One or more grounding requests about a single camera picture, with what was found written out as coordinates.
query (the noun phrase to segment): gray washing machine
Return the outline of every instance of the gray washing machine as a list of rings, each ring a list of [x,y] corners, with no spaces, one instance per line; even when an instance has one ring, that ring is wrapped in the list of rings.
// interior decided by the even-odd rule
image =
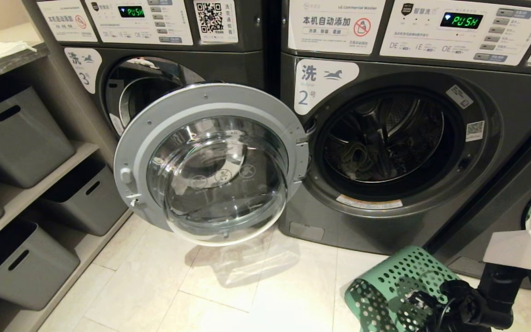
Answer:
[[[531,139],[427,248],[454,271],[480,277],[491,234],[521,229],[531,229]]]
[[[310,147],[286,235],[423,246],[531,135],[531,0],[287,0],[283,23]]]
[[[33,19],[48,24],[118,136],[151,102],[189,84],[279,90],[278,66],[270,68],[279,48],[266,41],[277,35],[280,19],[263,0],[24,3]]]

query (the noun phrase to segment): red prohibition sign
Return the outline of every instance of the red prohibition sign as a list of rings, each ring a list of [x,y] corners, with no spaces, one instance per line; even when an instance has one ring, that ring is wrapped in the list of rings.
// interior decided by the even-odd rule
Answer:
[[[81,15],[76,15],[75,21],[77,22],[77,25],[79,25],[80,28],[87,28],[87,23],[85,23],[85,19],[83,19]]]
[[[356,36],[365,36],[370,32],[370,28],[372,27],[370,20],[367,18],[361,18],[356,21],[356,24],[354,24],[354,33]]]

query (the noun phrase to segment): black cable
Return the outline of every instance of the black cable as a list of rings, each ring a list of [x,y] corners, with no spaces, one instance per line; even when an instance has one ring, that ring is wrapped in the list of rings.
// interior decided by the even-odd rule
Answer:
[[[440,331],[440,328],[442,327],[442,320],[444,320],[444,315],[446,315],[446,310],[450,307],[452,302],[454,302],[455,298],[452,300],[449,300],[448,303],[445,305],[444,309],[442,310],[442,313],[440,315],[440,319],[438,319],[438,324],[436,324],[436,332]]]

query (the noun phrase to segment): green laundry basket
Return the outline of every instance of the green laundry basket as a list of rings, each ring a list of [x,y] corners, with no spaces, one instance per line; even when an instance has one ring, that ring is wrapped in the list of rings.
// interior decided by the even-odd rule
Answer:
[[[409,303],[407,296],[423,291],[441,304],[444,281],[459,279],[455,273],[422,248],[409,246],[360,275],[345,292],[345,301],[364,332],[415,332],[433,314],[429,307]]]

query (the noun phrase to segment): storage shelf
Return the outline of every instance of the storage shelf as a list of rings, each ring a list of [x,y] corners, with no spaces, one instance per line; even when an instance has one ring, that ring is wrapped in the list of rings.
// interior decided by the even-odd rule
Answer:
[[[34,47],[36,52],[23,50],[0,58],[0,75],[8,73],[22,65],[50,54],[48,47],[42,41],[31,23],[24,23],[16,27],[0,31],[0,42],[26,42]]]
[[[36,332],[130,215],[132,215],[132,212],[126,210],[122,217],[103,236],[83,233],[82,231],[76,231],[63,225],[53,225],[52,223],[48,225],[49,227],[46,227],[46,232],[59,241],[59,243],[63,244],[65,248],[74,252],[79,257],[80,263],[63,286],[61,286],[57,294],[40,311],[24,309],[15,304],[0,300],[0,332]]]
[[[53,184],[98,149],[97,145],[92,143],[71,142],[71,144],[76,150],[75,154],[34,187],[22,189],[0,183],[0,207],[4,209],[4,215],[0,218],[0,231]]]

